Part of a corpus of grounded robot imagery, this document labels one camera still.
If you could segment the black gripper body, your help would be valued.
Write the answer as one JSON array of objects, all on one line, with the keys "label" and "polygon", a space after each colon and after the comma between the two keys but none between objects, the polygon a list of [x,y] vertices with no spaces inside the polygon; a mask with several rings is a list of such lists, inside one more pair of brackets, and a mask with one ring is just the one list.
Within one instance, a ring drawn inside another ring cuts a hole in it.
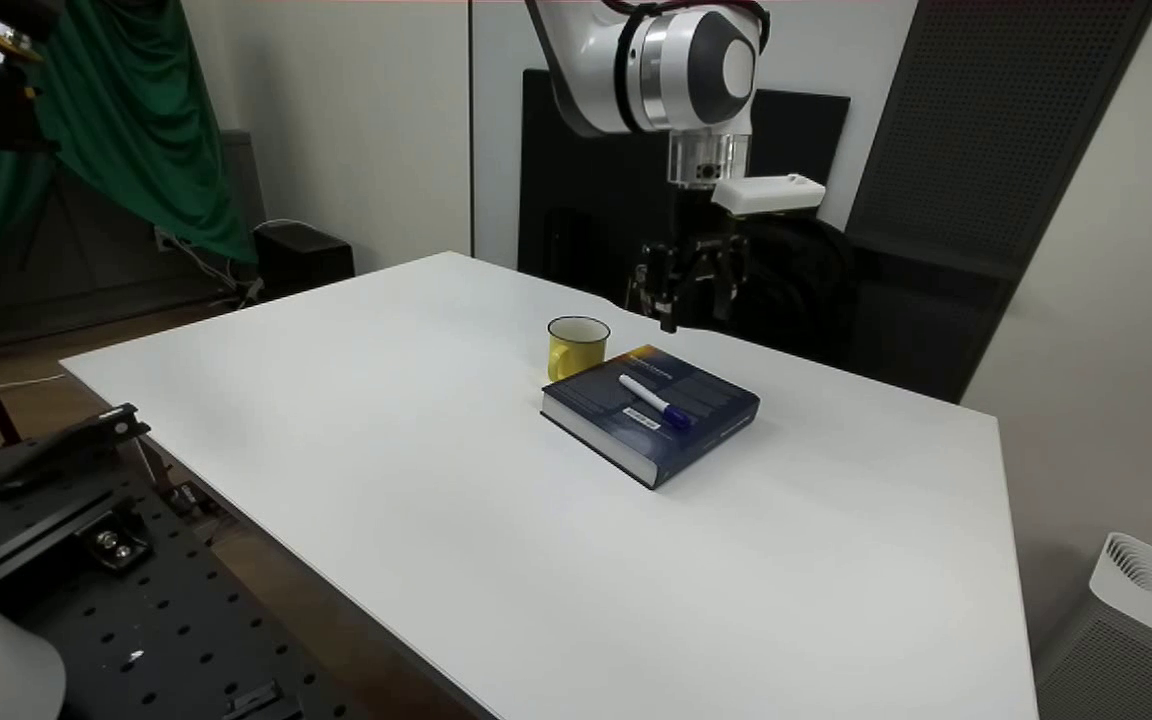
[{"label": "black gripper body", "polygon": [[667,234],[644,247],[647,291],[682,295],[711,282],[733,295],[748,282],[748,241],[706,192],[677,192]]}]

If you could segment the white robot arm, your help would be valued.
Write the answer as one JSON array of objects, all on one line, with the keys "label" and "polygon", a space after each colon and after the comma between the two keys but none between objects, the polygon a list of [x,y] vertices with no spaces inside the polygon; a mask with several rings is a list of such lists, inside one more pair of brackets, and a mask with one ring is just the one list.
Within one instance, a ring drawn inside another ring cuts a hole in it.
[{"label": "white robot arm", "polygon": [[524,0],[574,138],[667,138],[667,186],[748,176],[773,17],[758,0]]}]

